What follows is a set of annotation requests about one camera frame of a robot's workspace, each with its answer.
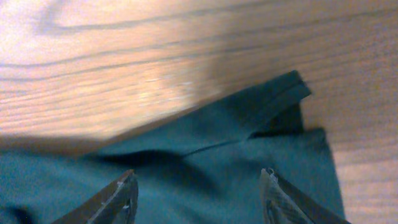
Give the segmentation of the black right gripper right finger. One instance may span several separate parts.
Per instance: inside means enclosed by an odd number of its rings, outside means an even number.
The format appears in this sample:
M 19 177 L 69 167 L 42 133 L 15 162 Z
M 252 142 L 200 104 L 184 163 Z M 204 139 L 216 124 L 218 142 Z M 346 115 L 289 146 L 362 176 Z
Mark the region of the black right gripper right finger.
M 260 183 L 266 224 L 349 224 L 317 204 L 273 169 L 261 170 Z

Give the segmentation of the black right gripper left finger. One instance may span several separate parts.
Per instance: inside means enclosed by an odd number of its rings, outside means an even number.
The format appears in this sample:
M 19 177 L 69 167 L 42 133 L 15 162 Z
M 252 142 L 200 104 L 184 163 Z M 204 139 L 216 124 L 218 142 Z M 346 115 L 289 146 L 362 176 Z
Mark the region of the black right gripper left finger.
M 134 224 L 138 193 L 137 177 L 132 169 L 127 170 L 53 224 Z

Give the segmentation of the black t-shirt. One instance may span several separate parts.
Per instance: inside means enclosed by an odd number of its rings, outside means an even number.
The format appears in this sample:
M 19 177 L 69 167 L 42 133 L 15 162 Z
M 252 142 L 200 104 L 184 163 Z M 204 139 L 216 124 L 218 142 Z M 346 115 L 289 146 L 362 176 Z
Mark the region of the black t-shirt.
M 268 168 L 346 219 L 326 134 L 303 126 L 309 94 L 291 71 L 78 158 L 6 150 L 1 222 L 53 223 L 131 169 L 134 223 L 265 223 Z

